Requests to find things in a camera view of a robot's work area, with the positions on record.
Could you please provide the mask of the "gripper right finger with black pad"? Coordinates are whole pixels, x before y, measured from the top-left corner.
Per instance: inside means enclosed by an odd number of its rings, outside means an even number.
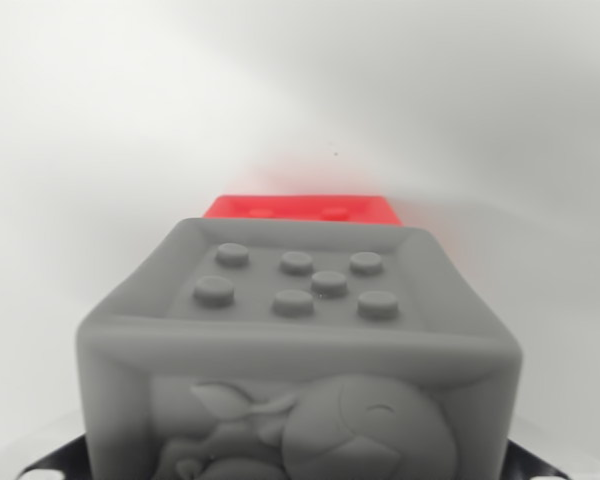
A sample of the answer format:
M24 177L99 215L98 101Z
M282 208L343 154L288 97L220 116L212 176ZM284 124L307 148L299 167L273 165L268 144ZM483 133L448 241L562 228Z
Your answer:
M565 452L548 444L524 444L514 439L507 445L507 479L571 479L564 466Z

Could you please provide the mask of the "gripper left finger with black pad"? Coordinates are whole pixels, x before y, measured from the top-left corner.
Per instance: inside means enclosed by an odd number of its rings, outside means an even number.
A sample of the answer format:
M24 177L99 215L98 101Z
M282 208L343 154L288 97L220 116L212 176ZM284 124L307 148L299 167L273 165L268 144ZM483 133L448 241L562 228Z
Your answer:
M88 452L84 436L66 443L20 472L19 480L88 480Z

